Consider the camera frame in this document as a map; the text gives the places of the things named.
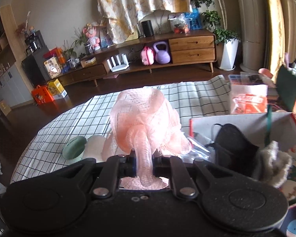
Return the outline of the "pink mesh bath pouf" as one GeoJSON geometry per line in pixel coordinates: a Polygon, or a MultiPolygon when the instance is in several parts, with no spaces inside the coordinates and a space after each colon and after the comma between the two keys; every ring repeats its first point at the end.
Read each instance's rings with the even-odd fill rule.
{"type": "Polygon", "coordinates": [[[125,177],[121,186],[133,190],[159,190],[168,184],[153,175],[152,155],[186,155],[191,144],[181,131],[179,113],[164,94],[155,88],[124,90],[110,112],[111,133],[101,157],[106,161],[119,150],[136,154],[136,177],[125,177]]]}

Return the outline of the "black face mask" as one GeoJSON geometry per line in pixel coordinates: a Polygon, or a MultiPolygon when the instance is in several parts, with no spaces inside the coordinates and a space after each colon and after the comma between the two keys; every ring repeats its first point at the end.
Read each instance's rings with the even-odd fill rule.
{"type": "Polygon", "coordinates": [[[259,147],[252,144],[236,126],[221,125],[214,142],[207,147],[215,150],[217,165],[247,177],[253,175],[259,147]]]}

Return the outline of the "mint green mug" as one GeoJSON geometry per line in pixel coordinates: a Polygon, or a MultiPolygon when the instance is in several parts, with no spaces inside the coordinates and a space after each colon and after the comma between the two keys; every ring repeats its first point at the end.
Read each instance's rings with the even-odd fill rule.
{"type": "Polygon", "coordinates": [[[66,164],[70,165],[79,162],[84,153],[87,139],[83,136],[77,136],[70,139],[62,149],[62,157],[66,164]]]}

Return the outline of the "orange white tissue pack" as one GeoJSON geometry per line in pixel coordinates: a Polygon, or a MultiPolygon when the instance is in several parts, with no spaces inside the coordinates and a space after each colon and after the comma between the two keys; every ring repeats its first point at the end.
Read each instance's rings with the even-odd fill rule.
{"type": "Polygon", "coordinates": [[[267,112],[268,86],[258,74],[231,74],[229,105],[232,115],[267,112]]]}

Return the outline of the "white router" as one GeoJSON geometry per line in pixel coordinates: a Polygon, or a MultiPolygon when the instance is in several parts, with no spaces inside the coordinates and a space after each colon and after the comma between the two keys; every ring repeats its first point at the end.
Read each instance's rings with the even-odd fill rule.
{"type": "Polygon", "coordinates": [[[125,54],[111,56],[106,62],[112,73],[126,70],[129,67],[128,58],[125,54]]]}

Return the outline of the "orange gift bag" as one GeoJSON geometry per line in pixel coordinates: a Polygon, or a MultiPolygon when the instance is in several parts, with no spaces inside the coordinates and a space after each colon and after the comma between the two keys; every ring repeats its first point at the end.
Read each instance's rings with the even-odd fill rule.
{"type": "Polygon", "coordinates": [[[50,103],[54,101],[54,97],[49,92],[47,86],[37,86],[31,91],[31,95],[38,105],[50,103]]]}

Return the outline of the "purple kettlebell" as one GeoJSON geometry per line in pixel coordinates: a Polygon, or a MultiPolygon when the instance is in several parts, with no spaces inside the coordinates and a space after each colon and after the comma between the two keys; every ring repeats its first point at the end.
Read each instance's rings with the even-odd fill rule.
{"type": "Polygon", "coordinates": [[[167,64],[170,62],[170,54],[168,52],[168,43],[165,41],[155,42],[153,44],[153,49],[155,50],[155,60],[159,64],[167,64]],[[165,49],[159,50],[158,46],[164,45],[165,49]]]}

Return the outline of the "red cardboard box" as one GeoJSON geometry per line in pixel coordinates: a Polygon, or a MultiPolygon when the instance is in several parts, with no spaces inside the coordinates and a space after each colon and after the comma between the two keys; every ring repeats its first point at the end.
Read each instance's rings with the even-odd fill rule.
{"type": "MultiPolygon", "coordinates": [[[[272,113],[271,139],[279,143],[281,150],[288,149],[296,144],[296,137],[289,141],[288,137],[296,134],[296,126],[291,119],[291,112],[272,113]]],[[[244,136],[254,145],[264,148],[266,134],[266,113],[244,114],[244,115],[220,115],[210,117],[192,118],[189,122],[189,133],[200,133],[214,140],[219,125],[232,124],[236,126],[244,136]]]]}

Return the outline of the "snack box on cabinet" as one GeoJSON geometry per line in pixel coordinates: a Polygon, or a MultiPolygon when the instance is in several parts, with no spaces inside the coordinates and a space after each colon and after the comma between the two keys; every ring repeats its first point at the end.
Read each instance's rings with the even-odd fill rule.
{"type": "Polygon", "coordinates": [[[44,66],[45,66],[45,68],[47,70],[47,73],[49,74],[49,76],[51,78],[56,78],[58,75],[61,74],[60,66],[58,64],[57,59],[54,56],[47,59],[44,62],[44,66]]]}

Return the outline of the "black mini fridge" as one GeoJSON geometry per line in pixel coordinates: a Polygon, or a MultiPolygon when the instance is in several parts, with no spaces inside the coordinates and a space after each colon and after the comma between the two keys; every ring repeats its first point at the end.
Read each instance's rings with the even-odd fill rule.
{"type": "Polygon", "coordinates": [[[22,69],[28,77],[34,88],[42,86],[51,80],[51,77],[44,65],[46,59],[44,55],[49,52],[47,46],[44,46],[34,53],[29,54],[22,62],[22,69]]]}

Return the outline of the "white plant pot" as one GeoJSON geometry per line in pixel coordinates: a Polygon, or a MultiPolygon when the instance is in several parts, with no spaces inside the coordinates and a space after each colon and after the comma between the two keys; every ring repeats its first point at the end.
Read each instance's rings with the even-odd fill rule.
{"type": "Polygon", "coordinates": [[[235,68],[235,60],[238,50],[239,40],[232,39],[226,43],[216,46],[218,66],[220,70],[232,71],[235,68]]]}

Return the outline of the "bag of red snacks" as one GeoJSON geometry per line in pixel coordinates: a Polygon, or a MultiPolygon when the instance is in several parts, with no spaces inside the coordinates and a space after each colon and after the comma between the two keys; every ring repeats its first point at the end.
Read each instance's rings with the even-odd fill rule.
{"type": "Polygon", "coordinates": [[[168,16],[170,28],[175,34],[187,34],[190,32],[189,23],[184,13],[170,14],[168,16]]]}

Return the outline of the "green orange storage bin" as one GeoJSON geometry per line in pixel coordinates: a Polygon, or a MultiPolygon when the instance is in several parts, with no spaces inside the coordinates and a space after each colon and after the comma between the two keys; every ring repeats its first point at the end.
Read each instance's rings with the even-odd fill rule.
{"type": "Polygon", "coordinates": [[[277,74],[276,88],[286,108],[296,113],[296,69],[282,65],[277,74]]]}

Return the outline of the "floral sheet covered tv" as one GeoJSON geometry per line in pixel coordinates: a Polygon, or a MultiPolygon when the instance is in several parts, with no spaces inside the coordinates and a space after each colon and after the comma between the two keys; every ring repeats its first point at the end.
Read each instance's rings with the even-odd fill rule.
{"type": "Polygon", "coordinates": [[[114,44],[127,40],[136,25],[156,10],[188,12],[190,0],[97,0],[100,25],[106,27],[114,44]]]}

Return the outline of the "rolled beige mat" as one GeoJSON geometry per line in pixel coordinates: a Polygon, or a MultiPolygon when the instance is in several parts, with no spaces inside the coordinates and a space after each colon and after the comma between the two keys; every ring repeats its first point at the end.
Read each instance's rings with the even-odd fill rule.
{"type": "Polygon", "coordinates": [[[256,73],[264,66],[266,49],[265,0],[238,0],[242,28],[241,69],[256,73]]]}

